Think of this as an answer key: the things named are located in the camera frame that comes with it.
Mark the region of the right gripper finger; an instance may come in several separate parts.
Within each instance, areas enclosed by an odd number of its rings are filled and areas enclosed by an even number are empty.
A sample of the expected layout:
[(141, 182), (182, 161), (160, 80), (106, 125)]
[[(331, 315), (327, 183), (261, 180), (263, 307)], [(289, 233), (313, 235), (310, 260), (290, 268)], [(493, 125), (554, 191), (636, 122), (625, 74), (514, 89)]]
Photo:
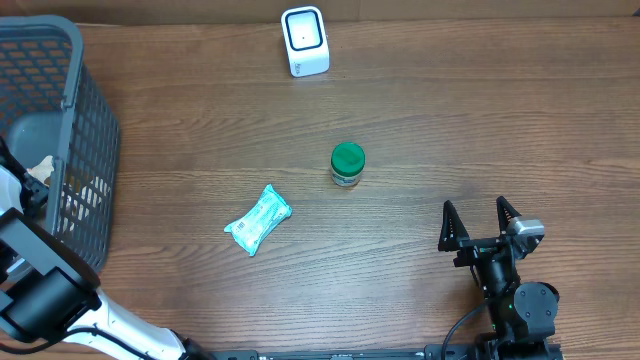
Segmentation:
[(457, 210), (450, 200), (443, 204), (443, 220), (438, 242), (438, 250), (453, 252), (461, 250), (470, 241), (470, 236)]
[(500, 232), (506, 232), (511, 219), (520, 217), (521, 214), (506, 200), (504, 196), (496, 199), (496, 207)]

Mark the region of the green lid jar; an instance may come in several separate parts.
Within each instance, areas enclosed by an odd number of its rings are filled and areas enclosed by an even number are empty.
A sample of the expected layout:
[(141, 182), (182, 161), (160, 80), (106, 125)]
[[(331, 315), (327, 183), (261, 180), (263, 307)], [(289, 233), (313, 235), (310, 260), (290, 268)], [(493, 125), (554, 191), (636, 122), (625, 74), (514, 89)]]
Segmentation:
[(360, 181), (365, 164), (366, 155), (360, 145), (353, 142), (340, 143), (331, 154), (331, 178), (338, 186), (355, 186)]

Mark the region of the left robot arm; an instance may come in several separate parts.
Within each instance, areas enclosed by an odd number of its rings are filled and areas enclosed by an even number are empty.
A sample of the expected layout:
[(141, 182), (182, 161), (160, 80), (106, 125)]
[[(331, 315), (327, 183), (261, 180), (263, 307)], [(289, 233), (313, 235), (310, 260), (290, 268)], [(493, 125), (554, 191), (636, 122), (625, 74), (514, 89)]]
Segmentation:
[(1, 279), (16, 258), (30, 271), (1, 293), (1, 329), (33, 354), (60, 342), (84, 345), (115, 359), (209, 359), (211, 353), (168, 328), (154, 326), (113, 302), (96, 272), (32, 221), (47, 188), (1, 147)]

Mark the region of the teal tissue pack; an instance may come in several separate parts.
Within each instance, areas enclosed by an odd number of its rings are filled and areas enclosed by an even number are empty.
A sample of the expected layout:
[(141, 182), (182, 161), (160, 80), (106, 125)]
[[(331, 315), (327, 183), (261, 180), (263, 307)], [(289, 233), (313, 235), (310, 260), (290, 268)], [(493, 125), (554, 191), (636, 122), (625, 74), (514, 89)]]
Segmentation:
[(268, 184), (256, 204), (244, 216), (226, 225), (224, 232), (250, 256), (255, 256), (263, 240), (292, 213), (292, 207)]

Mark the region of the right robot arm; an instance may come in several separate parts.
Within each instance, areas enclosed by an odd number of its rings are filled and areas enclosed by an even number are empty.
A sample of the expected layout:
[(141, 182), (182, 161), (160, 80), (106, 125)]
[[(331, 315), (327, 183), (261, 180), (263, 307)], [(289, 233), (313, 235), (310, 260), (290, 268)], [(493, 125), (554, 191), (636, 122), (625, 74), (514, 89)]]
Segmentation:
[[(496, 210), (499, 234), (472, 239), (453, 203), (443, 204), (438, 250), (454, 252), (454, 266), (470, 270), (483, 302), (451, 327), (437, 349), (425, 353), (441, 360), (561, 359), (561, 347), (548, 343), (556, 332), (559, 292), (546, 282), (523, 282), (516, 268), (517, 261), (540, 245), (545, 227), (541, 220), (523, 216), (502, 196), (496, 199)], [(456, 331), (483, 311), (489, 314), (492, 330), (455, 349), (450, 342)]]

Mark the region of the beige brown snack bag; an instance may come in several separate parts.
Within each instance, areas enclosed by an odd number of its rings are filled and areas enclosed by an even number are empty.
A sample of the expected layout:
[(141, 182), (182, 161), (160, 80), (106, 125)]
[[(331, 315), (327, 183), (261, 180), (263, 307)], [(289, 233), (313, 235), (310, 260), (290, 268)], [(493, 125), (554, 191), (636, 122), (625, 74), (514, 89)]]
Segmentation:
[(46, 156), (38, 165), (28, 168), (27, 173), (37, 179), (39, 182), (49, 187), (51, 183), (51, 175), (54, 172), (53, 156)]

